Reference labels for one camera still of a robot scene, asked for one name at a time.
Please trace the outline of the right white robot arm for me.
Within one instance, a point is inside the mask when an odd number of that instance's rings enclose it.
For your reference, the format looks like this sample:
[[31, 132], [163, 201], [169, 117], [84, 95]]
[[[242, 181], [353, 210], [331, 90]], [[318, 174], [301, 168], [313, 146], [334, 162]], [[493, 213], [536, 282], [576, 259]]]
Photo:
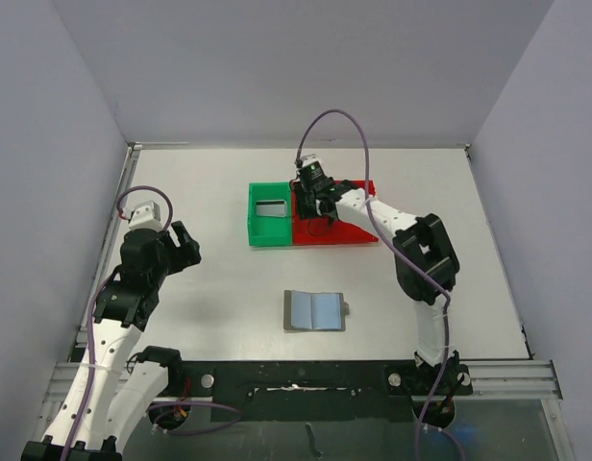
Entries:
[[298, 212], [305, 218], [325, 217], [375, 234], [394, 254], [397, 281], [415, 302], [419, 386], [439, 392], [451, 380], [446, 362], [450, 347], [448, 310], [460, 264], [442, 220], [435, 214], [416, 216], [380, 201], [369, 183], [336, 181], [317, 156], [296, 161], [293, 185]]

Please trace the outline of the grey card holder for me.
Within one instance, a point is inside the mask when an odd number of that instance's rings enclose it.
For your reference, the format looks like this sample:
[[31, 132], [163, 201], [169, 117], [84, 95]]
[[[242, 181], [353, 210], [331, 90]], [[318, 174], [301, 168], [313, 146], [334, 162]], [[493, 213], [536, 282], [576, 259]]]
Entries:
[[342, 293], [284, 291], [284, 331], [344, 331], [349, 305]]

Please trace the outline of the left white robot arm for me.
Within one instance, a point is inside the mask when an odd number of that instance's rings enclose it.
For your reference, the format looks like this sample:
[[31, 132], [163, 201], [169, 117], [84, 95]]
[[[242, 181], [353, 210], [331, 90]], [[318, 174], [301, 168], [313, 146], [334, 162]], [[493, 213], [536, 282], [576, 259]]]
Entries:
[[87, 345], [69, 391], [24, 460], [119, 460], [137, 422], [159, 394], [184, 383], [178, 351], [148, 347], [142, 370], [117, 386], [134, 346], [159, 304], [165, 279], [201, 262], [200, 245], [176, 221], [169, 230], [129, 230], [120, 262], [100, 284], [87, 316]]

